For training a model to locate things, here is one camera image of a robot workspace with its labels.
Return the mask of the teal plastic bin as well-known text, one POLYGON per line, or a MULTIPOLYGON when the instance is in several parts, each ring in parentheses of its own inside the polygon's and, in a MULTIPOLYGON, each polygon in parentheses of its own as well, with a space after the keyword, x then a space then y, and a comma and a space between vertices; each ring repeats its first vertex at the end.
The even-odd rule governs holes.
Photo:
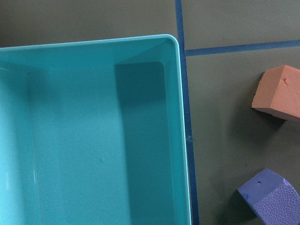
POLYGON ((173 36, 1 48, 0 222, 192 223, 173 36))

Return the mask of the orange block left side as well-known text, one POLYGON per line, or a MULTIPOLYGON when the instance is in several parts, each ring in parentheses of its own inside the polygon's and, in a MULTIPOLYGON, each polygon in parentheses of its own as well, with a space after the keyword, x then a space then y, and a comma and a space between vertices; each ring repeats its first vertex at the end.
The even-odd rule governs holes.
POLYGON ((300 121, 300 70, 288 65, 267 70, 259 81, 252 108, 274 117, 300 121))

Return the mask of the purple block left side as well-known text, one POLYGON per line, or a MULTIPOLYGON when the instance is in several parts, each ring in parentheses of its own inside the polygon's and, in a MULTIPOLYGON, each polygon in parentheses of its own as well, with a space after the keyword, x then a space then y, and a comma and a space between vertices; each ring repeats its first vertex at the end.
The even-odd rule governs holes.
POLYGON ((237 191, 265 225, 298 225, 300 195, 282 176, 264 168, 237 191))

